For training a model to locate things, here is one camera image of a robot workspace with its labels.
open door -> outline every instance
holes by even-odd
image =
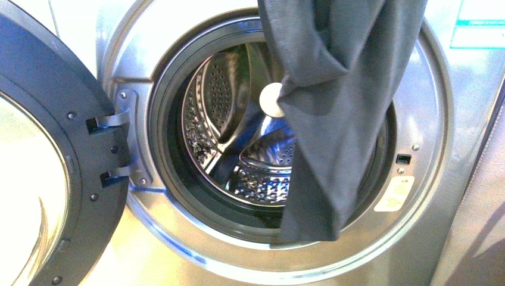
[[[128,185],[111,176],[129,162],[127,123],[110,119],[114,107],[84,64],[0,0],[0,171],[10,210],[1,221],[12,226],[2,231],[0,260],[11,271],[0,284],[78,285],[96,263]]]

gray cloth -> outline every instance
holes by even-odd
[[[419,34],[426,0],[258,0],[297,137],[280,239],[332,241]]]

washing machine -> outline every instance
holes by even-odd
[[[428,2],[356,158],[355,212],[319,243],[277,238],[296,137],[254,108],[283,76],[255,1],[15,3],[0,1],[2,285],[429,285],[501,104],[500,1]]]

